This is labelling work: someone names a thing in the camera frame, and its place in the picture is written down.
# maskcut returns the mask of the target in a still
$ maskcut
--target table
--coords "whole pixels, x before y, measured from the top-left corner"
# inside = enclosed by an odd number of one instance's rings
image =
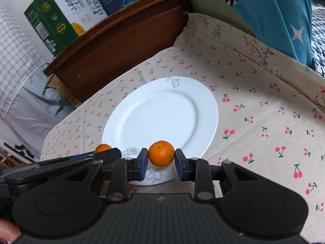
[[[203,158],[215,165],[233,161],[298,192],[309,206],[302,236],[310,242],[323,240],[323,78],[244,32],[202,14],[189,14],[187,27],[173,47],[106,85],[50,131],[41,160],[93,151],[101,143],[107,119],[129,93],[170,76],[200,81],[217,100],[219,125]],[[174,179],[155,186],[132,186],[130,191],[192,193],[193,183]],[[215,193],[222,196],[218,186]]]

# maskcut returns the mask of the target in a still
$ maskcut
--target barcode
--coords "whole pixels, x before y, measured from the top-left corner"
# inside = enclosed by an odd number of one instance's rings
[[[39,22],[39,24],[35,27],[37,33],[39,34],[39,36],[44,40],[45,38],[48,37],[48,35],[50,34],[46,28],[44,27],[44,25],[42,24],[42,22]]]

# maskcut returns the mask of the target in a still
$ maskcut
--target orange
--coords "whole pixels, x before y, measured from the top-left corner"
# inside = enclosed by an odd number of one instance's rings
[[[102,152],[105,150],[110,150],[111,148],[112,147],[108,144],[99,144],[95,149],[95,153]]]
[[[157,141],[153,143],[148,151],[150,162],[157,167],[166,167],[170,165],[175,157],[175,149],[167,141]]]

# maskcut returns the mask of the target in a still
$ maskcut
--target wooden headboard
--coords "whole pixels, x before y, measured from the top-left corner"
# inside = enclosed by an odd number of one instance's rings
[[[85,101],[109,82],[171,47],[187,23],[188,0],[139,0],[110,15],[45,69]]]

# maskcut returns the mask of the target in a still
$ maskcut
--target gray fabric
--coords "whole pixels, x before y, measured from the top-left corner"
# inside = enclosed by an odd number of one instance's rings
[[[43,64],[3,0],[0,0],[0,116],[5,118],[17,93]]]
[[[47,88],[43,65],[24,84],[5,118],[23,145],[37,158],[48,132],[74,108],[57,90]]]

